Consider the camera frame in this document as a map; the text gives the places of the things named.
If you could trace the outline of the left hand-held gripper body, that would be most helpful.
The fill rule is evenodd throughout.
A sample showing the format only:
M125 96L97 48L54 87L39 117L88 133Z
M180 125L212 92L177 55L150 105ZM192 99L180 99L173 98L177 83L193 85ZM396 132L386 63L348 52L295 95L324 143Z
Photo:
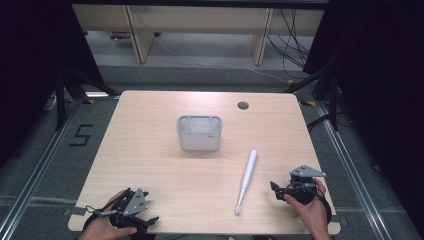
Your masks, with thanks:
M118 228L135 227L138 231L146 231L147 222L139 219L137 214L147 208L145 194L141 188L136 191L127 189L113 201L114 214L110 216L111 224Z

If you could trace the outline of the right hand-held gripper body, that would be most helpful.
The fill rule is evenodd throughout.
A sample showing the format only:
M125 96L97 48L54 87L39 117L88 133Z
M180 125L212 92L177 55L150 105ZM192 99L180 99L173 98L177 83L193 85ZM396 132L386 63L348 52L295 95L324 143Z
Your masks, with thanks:
M309 204L317 195L318 187L314 179L326 174L307 165L301 165L289 171L289 184L279 193L294 197L299 203Z

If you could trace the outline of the white electric toothbrush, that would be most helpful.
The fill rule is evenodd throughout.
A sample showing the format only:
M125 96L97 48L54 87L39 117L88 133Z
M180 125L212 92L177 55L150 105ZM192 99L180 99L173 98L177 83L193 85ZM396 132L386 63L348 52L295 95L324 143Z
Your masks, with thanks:
M242 211L242 204L243 204L243 200L246 194L246 191L249 187L251 178L252 178L252 174L255 168L255 164L256 164L256 160L258 157L258 152L256 150L252 150L249 154L248 157L248 161L244 170L244 174L243 174L243 178L242 178L242 182L241 182L241 188L240 188L240 193L239 193L239 198L238 198L238 202L235 208L235 214L239 215Z

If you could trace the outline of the white plastic storage box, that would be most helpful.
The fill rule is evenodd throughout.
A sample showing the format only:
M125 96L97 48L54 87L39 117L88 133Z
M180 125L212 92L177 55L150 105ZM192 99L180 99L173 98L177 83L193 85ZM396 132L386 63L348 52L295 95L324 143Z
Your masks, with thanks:
M186 151L215 151L221 145L222 120L213 115L184 115L177 120L180 146Z

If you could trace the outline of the person's right hand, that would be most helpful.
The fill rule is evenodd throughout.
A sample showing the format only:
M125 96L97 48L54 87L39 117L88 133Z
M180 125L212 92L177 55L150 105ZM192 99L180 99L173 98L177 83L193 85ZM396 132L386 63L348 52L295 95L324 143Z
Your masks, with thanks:
M318 192L317 196L309 204L303 205L288 194L285 194L284 198L295 209L292 217L301 219L313 240L331 240L328 230L327 210L322 201L326 188L319 179L315 178L314 182L317 184Z

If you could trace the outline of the person's left hand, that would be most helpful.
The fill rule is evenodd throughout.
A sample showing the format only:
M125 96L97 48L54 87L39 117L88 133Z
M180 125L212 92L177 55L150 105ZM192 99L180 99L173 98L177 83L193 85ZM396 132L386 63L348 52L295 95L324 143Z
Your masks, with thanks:
M96 218L82 232L77 240L118 240L137 232L134 227L114 227L108 217Z

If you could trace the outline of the black metal stand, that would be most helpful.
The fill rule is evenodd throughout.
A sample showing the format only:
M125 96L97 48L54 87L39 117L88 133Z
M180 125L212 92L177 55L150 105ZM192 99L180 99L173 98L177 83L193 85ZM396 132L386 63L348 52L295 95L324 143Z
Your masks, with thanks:
M316 82L312 92L313 99L327 99L329 101L330 110L327 114L309 124L309 129L312 129L319 122L328 120L333 129L337 131L337 77L335 76L331 67L324 67L321 70L318 70L306 79L303 79L297 84L294 84L288 89L284 90L284 93L294 93L313 82Z
M57 106L57 125L56 130L60 130L67 119L65 107L65 91L71 95L73 99L83 100L87 98L87 94L82 88L83 84L91 85L111 96L119 96L120 92L108 87L103 82L101 76L97 78L90 77L82 71L71 68L62 68L55 77L56 84L56 106Z

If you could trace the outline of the black curtain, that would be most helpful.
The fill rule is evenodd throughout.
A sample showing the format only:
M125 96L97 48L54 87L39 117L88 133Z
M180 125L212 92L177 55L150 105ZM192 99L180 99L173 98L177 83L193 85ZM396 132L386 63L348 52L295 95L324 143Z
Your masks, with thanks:
M61 81L104 82L70 0L0 0L0 168Z
M351 21L337 63L350 116L424 238L424 0L328 0L307 73L321 69Z

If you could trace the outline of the light wooden desk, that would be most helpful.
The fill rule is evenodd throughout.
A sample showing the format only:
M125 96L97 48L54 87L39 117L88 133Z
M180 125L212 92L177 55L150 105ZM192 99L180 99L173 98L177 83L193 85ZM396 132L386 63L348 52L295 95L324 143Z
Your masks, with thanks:
M313 37L321 10L75 4L84 31L127 32L136 60L146 61L155 33L241 34L251 37L255 65L260 65L269 35Z

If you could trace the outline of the metal floor rail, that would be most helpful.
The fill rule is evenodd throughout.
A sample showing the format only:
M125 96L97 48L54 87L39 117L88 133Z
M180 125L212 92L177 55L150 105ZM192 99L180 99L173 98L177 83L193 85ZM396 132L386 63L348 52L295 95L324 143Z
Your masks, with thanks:
M334 128L335 123L325 120L324 126L377 240L393 240L393 236L354 166L339 132Z
M41 183L48 167L50 166L53 156L57 152L64 135L69 127L71 120L74 118L76 111L82 104L82 99L73 100L66 111L66 119L62 126L56 130L49 141L42 156L37 162L30 177L26 181L20 194L15 198L5 219L0 224L0 240L10 240L19 222L21 221L35 191Z

